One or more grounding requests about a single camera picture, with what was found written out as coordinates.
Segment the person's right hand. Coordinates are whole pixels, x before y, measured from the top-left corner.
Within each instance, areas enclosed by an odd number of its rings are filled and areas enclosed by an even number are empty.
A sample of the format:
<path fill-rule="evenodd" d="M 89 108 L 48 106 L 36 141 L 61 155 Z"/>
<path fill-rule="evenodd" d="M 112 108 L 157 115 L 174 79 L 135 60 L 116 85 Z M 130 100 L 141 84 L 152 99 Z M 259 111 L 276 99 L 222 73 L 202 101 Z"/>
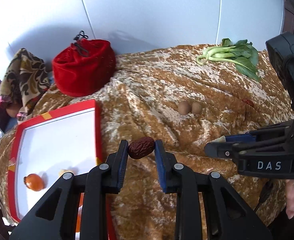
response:
<path fill-rule="evenodd" d="M 288 219 L 294 217 L 294 180 L 285 181 L 286 214 Z"/>

